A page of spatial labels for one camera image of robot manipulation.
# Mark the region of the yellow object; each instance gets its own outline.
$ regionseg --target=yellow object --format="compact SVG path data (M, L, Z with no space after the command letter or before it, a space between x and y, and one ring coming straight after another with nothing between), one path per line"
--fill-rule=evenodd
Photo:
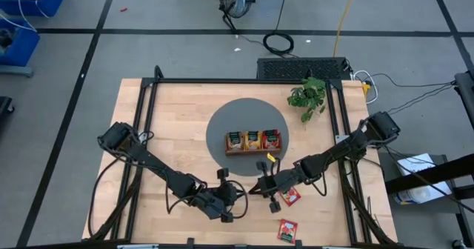
M267 158L268 158L271 162L273 162L273 163L276 162L275 157L273 157L270 153L267 153Z
M260 150L261 149L261 131L247 131L245 133L245 149Z
M367 97L367 92L370 90L370 85L363 82L362 83L362 90L364 91L364 96Z
M347 15L347 12L349 11L350 3L353 2L353 0L349 0L346 4L346 10L344 10L344 13L342 14L341 21L339 22L339 27L338 27L338 33L336 34L336 42L334 44L334 51L333 51L333 57L336 57L336 52L338 51L338 43L339 43L339 34L341 34L341 28L344 23L344 18Z

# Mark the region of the blue bin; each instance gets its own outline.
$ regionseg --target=blue bin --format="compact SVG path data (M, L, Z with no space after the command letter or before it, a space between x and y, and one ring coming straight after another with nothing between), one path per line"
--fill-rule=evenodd
M18 25L30 27L23 19L9 20ZM38 44L38 33L13 26L4 19L0 19L0 29L5 28L12 33L16 31L16 34L13 37L13 43L4 54L0 55L0 64L25 67Z
M54 16L61 5L62 0L38 0L38 6L35 0L21 0L21 9L25 16ZM18 0L0 0L0 9L12 16L20 16Z

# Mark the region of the red snack bag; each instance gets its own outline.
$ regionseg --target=red snack bag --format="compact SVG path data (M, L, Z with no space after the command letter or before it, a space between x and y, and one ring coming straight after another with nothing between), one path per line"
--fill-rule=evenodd
M280 229L278 230L278 238L284 242L295 243L296 228L298 223L282 219L280 221Z
M266 130L263 132L263 147L264 149L280 148L280 133L278 130Z
M287 203L288 206L291 206L296 201L298 201L298 199L301 198L301 195L298 193L298 191L294 187L291 187L285 193L280 192L280 195L283 198L283 200Z

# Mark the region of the coiled black cable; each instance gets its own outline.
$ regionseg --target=coiled black cable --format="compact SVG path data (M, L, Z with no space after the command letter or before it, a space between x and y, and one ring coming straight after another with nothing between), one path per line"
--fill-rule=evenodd
M278 49L275 49L273 47L270 47L267 43L267 39L271 36L280 36L282 37L283 39L286 39L287 41L290 42L290 47L288 47L288 49L286 50L278 50ZM267 35L265 35L264 37L264 46L267 50L269 50L271 53L277 55L277 56L284 56L286 54L290 54L293 49L295 48L295 41L293 41L293 38L291 38L290 35L288 34L285 34L285 33L277 33L275 31L273 31L272 33L268 33Z

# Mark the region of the wooden tabletop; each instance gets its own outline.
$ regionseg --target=wooden tabletop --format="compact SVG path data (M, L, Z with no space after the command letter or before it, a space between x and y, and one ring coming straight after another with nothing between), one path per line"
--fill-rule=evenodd
M141 79L122 80L112 123L133 123L140 84ZM364 94L360 82L343 82L343 86L350 127L355 130L359 121L368 117ZM290 140L281 168L292 168L294 161L321 153L334 145L328 109L321 115L314 116L306 125L302 124L301 110L290 107L287 103L287 97L293 87L295 85L290 84L160 83L150 129L155 137L148 142L148 150L171 168L192 173L206 181L209 187L217 187L216 171L221 167L207 150L207 124L223 104L240 98L255 98L270 103L283 115L290 132ZM340 133L343 133L336 92L333 92L333 95L338 126ZM145 98L141 127L144 125L147 98L149 96ZM104 126L103 130L98 130L98 135L106 130L107 126ZM375 150L369 149L366 158L378 162ZM113 157L105 153L100 171L112 160ZM98 230L116 205L123 167L121 162L117 163L102 177L93 211L94 231ZM391 239L397 240L380 167L360 161L358 169L365 199L368 196L371 198L372 214L384 232ZM291 207L281 200L281 211L271 214L268 199L250 196L247 215L234 223L224 224L219 219L209 220L200 210L185 204L177 205L168 215L164 202L164 181L146 170L141 181L132 242L184 244L188 237L193 237L196 244L288 245L276 238L280 219L287 219L298 223L296 238L302 240L303 245L350 245L336 164L329 166L326 178L325 197L320 196L313 187L297 185L296 189L302 198ZM229 179L239 181L249 190L255 185L257 176L230 174ZM316 184L320 189L323 188L322 180ZM170 195L170 203L175 200L176 197ZM240 214L243 207L243 200L238 200L233 213ZM127 214L126 208L122 214L121 236L124 235ZM356 212L353 214L358 241L361 242L363 239L360 219ZM86 229L84 238L88 237Z

